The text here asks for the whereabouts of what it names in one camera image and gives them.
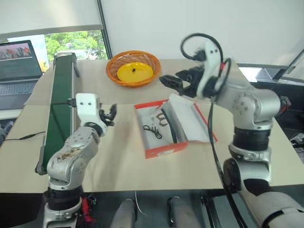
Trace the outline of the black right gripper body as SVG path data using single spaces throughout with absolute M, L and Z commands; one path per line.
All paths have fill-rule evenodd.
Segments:
M 183 82 L 188 82 L 189 85 L 183 87 L 183 91 L 179 95 L 185 95 L 191 98 L 195 98 L 197 96 L 198 85 L 204 73 L 204 68 L 196 66 L 190 68 L 189 70 L 191 71 L 192 79 L 182 79 Z

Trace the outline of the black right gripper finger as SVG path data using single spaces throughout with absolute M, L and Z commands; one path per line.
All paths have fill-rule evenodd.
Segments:
M 177 91 L 179 94 L 183 91 L 182 80 L 178 77 L 171 75 L 163 75 L 160 77 L 160 82 L 170 89 Z
M 180 79 L 192 79 L 192 74 L 189 69 L 179 71 L 175 75 Z

